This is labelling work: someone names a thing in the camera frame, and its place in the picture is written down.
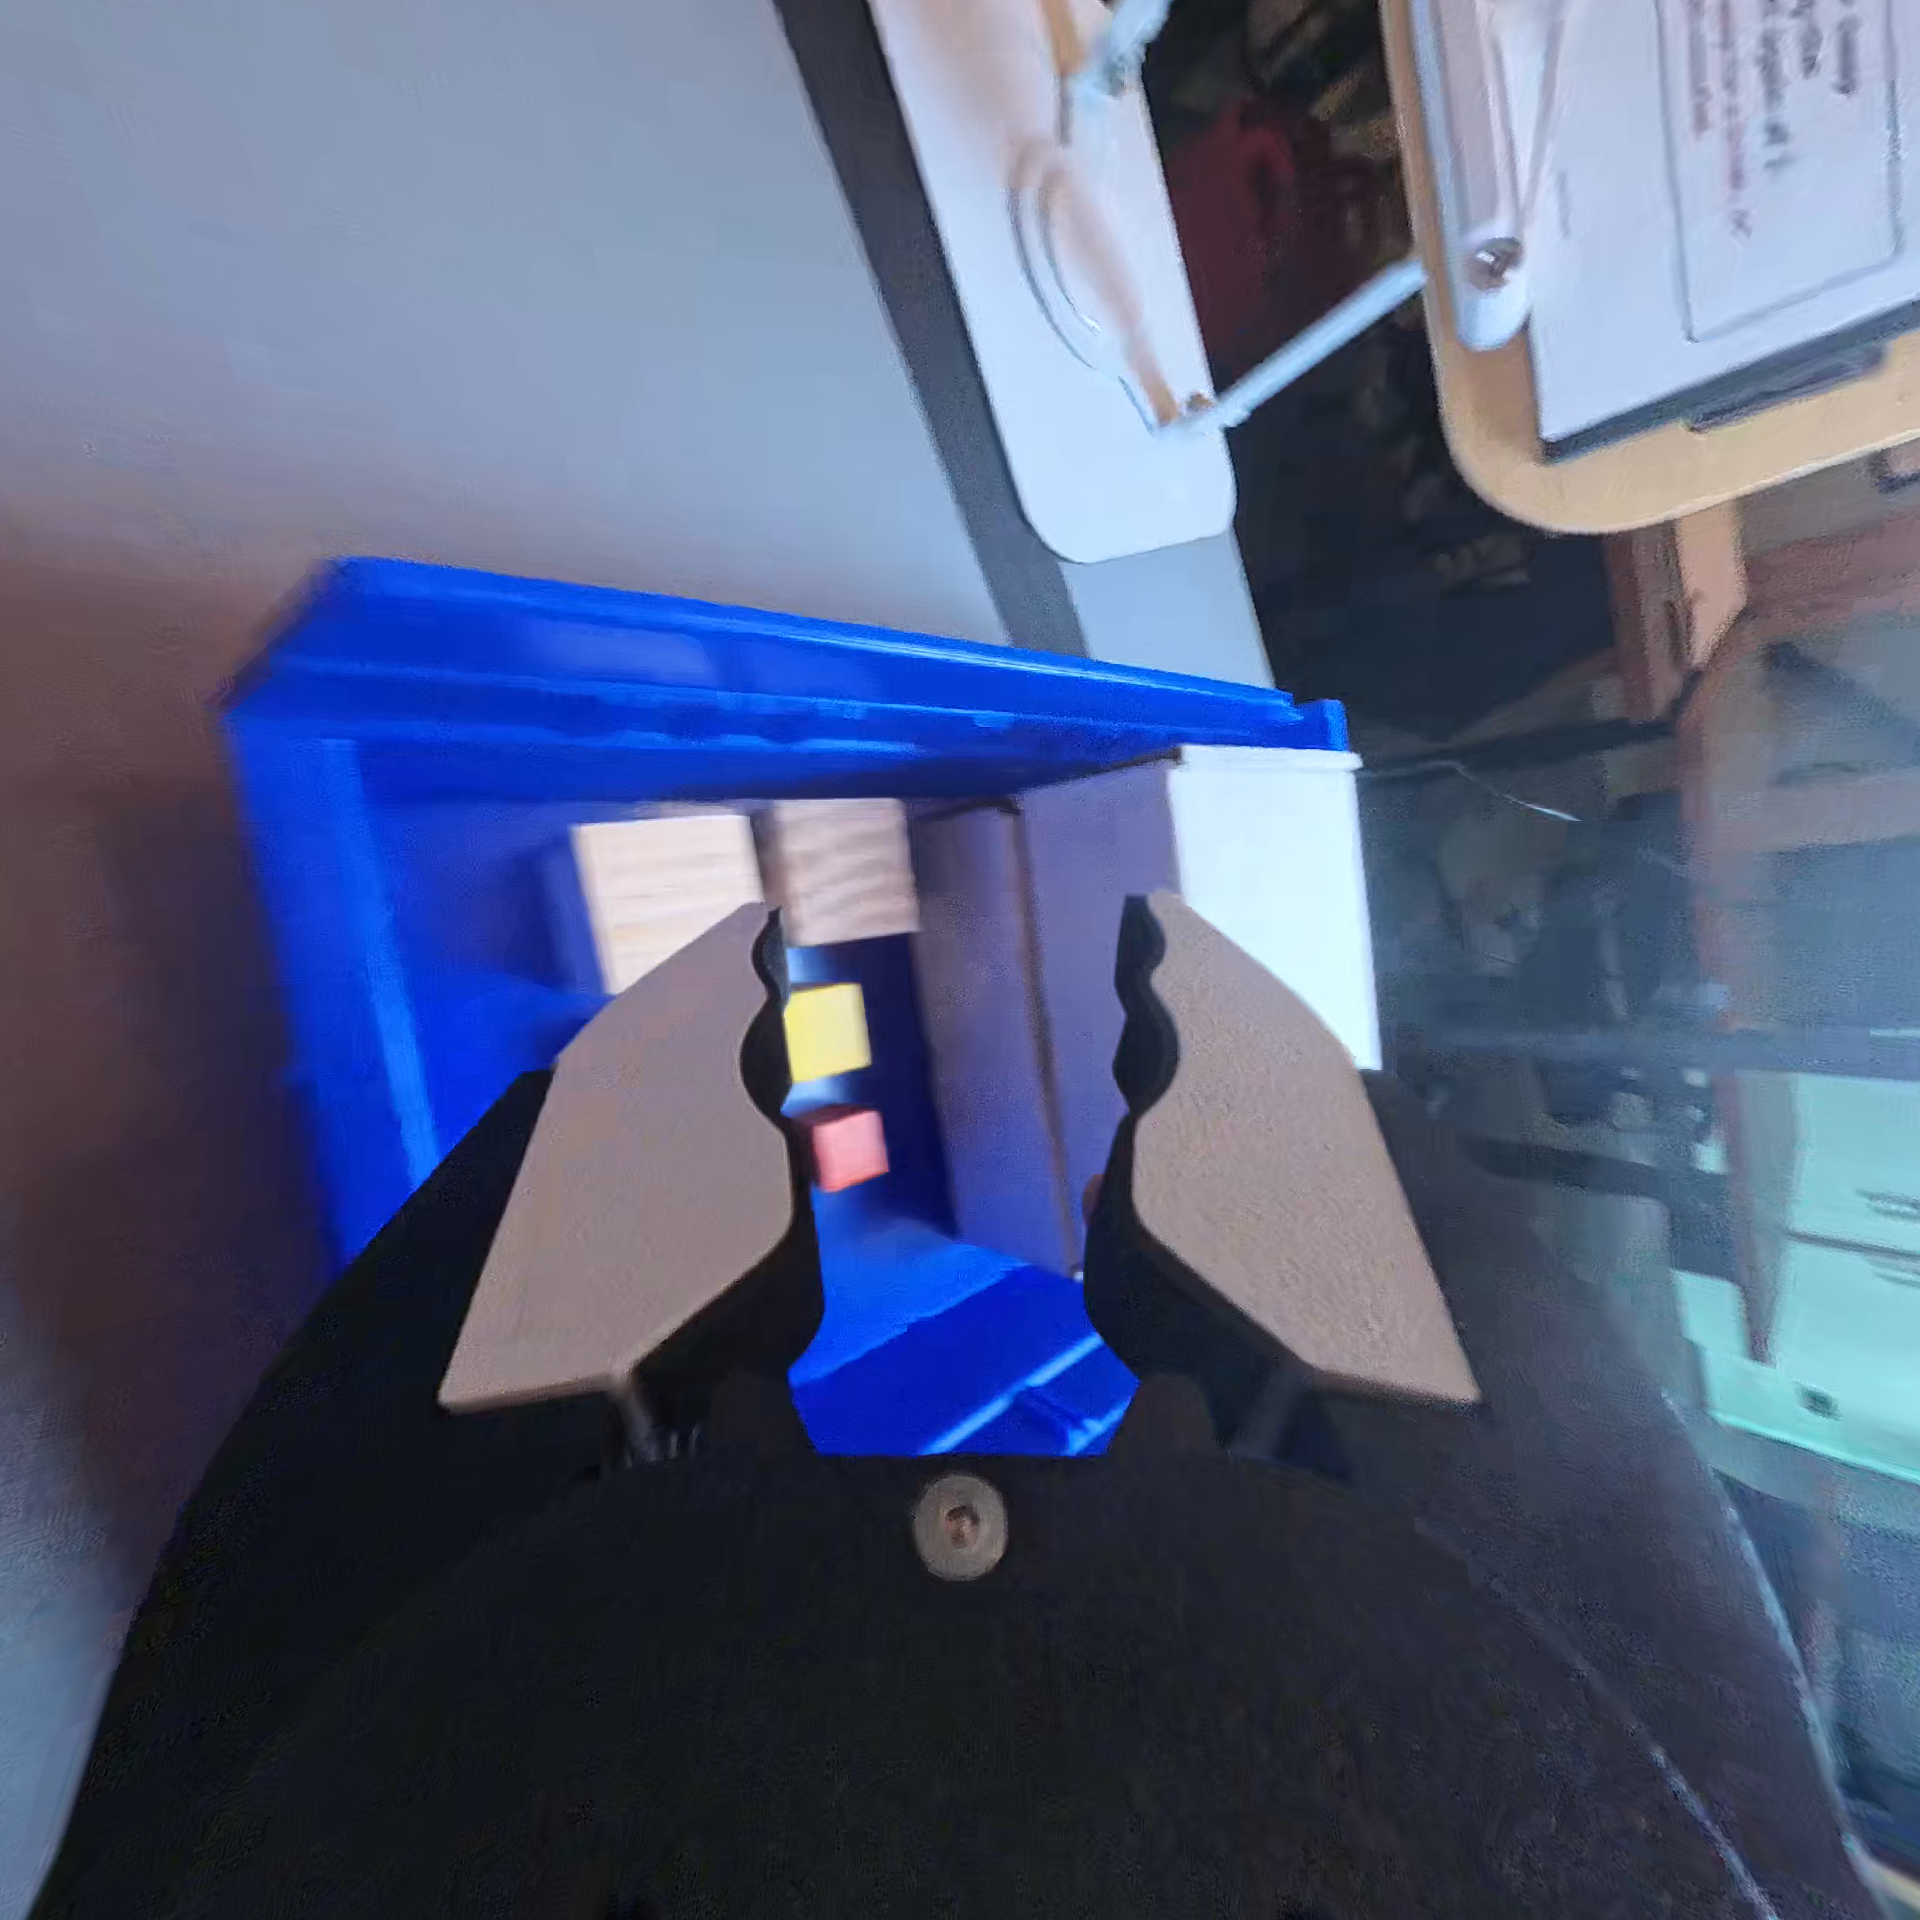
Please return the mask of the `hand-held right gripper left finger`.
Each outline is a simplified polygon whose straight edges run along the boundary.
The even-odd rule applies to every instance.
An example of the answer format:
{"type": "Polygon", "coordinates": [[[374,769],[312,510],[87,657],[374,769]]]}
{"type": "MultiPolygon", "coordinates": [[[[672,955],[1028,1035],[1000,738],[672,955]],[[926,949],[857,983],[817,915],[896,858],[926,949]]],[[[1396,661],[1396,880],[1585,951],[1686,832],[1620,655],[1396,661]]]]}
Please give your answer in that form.
{"type": "Polygon", "coordinates": [[[608,1398],[702,1419],[785,1384],[825,1320],[784,1117],[778,917],[750,903],[610,1000],[557,1057],[438,1382],[450,1414],[608,1398]]]}

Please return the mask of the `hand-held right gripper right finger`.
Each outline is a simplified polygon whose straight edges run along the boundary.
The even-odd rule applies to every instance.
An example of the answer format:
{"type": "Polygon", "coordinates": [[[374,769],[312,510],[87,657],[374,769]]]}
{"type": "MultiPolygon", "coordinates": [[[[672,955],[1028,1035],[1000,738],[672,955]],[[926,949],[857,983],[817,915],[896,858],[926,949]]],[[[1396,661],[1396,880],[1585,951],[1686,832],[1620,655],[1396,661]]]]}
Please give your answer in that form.
{"type": "Polygon", "coordinates": [[[1462,1337],[1362,1070],[1310,1005],[1169,891],[1119,911],[1119,1121],[1082,1287],[1141,1382],[1252,1411],[1279,1376],[1471,1408],[1462,1337]]]}

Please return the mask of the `small red cube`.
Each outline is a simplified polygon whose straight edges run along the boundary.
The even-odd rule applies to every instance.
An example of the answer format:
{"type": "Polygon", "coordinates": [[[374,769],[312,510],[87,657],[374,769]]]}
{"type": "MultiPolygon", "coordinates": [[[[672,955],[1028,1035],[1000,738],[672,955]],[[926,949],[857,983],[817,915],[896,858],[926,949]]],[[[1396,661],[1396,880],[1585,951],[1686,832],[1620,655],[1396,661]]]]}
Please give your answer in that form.
{"type": "Polygon", "coordinates": [[[806,1151],[806,1178],[817,1193],[844,1193],[885,1178],[890,1169],[882,1118],[874,1110],[830,1104],[796,1118],[806,1151]]]}

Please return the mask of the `small yellow cube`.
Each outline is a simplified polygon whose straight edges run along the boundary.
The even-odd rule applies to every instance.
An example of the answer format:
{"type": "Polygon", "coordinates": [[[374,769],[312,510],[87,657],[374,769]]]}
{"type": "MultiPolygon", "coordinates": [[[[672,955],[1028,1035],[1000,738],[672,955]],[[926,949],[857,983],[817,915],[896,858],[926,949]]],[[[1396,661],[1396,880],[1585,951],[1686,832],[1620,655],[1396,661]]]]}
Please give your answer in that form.
{"type": "Polygon", "coordinates": [[[784,1005],[784,1047],[792,1086],[869,1070],[873,1041],[861,989],[855,982],[796,989],[784,1005]]]}

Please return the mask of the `white cardboard box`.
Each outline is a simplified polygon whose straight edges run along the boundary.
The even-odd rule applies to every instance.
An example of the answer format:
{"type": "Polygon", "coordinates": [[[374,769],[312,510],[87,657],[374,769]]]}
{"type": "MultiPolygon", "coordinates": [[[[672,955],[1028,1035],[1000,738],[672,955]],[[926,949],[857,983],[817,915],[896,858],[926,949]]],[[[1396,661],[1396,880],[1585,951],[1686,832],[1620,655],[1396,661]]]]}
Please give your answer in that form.
{"type": "Polygon", "coordinates": [[[1119,1125],[1119,915],[1172,891],[1382,1063],[1351,752],[1180,747],[1017,800],[1070,1265],[1119,1125]]]}

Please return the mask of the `blue plastic bin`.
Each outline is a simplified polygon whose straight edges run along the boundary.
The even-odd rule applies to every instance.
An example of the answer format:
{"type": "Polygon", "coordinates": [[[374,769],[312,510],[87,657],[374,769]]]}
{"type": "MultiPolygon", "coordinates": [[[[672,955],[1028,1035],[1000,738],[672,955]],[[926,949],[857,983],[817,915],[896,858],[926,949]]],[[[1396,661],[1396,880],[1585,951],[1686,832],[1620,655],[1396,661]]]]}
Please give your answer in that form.
{"type": "MultiPolygon", "coordinates": [[[[677,598],[335,561],[226,717],[292,1081],[345,1270],[598,1010],[561,903],[574,825],[641,803],[1009,800],[1184,746],[1351,747],[1336,702],[677,598]]],[[[833,1451],[1098,1451],[1136,1379],[1068,1256],[952,1227],[904,933],[789,946],[861,991],[889,1174],[817,1198],[825,1322],[792,1373],[833,1451]]]]}

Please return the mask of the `pale storage box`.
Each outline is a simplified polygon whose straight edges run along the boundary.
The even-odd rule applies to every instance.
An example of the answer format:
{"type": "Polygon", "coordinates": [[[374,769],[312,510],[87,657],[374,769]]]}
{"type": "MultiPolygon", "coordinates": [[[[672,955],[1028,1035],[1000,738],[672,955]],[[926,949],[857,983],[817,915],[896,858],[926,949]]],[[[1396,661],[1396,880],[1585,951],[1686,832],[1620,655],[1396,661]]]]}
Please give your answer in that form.
{"type": "Polygon", "coordinates": [[[1917,1088],[1716,1086],[1728,1278],[1673,1272],[1716,1426],[1917,1480],[1917,1088]]]}

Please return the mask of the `natural wooden cube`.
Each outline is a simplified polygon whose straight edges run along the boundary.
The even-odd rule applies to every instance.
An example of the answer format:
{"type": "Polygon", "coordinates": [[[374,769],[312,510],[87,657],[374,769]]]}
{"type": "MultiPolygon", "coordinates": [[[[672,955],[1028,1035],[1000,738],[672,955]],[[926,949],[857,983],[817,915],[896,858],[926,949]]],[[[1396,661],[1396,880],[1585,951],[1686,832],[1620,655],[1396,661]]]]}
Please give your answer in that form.
{"type": "Polygon", "coordinates": [[[759,872],[791,949],[921,931],[908,814],[897,800],[770,800],[756,816],[759,872]]]}
{"type": "Polygon", "coordinates": [[[732,810],[576,824],[567,835],[594,983],[620,994],[737,907],[761,906],[752,819],[732,810]]]}

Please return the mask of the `white stand base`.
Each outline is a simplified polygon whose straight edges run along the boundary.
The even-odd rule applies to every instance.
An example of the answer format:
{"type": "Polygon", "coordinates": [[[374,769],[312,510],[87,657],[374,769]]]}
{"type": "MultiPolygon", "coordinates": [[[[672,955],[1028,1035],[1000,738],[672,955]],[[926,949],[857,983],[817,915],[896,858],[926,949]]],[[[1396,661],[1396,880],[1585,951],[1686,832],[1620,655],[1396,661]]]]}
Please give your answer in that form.
{"type": "Polygon", "coordinates": [[[1074,565],[1237,501],[1141,77],[1166,13],[870,5],[1021,514],[1074,565]]]}

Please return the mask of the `printed poster on wooden board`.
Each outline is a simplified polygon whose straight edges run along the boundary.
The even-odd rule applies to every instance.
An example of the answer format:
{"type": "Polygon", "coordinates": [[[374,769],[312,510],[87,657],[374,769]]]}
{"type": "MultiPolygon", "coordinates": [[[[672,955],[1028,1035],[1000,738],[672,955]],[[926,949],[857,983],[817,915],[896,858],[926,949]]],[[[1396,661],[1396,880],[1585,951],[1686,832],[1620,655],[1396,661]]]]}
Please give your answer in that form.
{"type": "Polygon", "coordinates": [[[1380,5],[1446,446],[1630,534],[1914,441],[1917,5],[1380,5]]]}

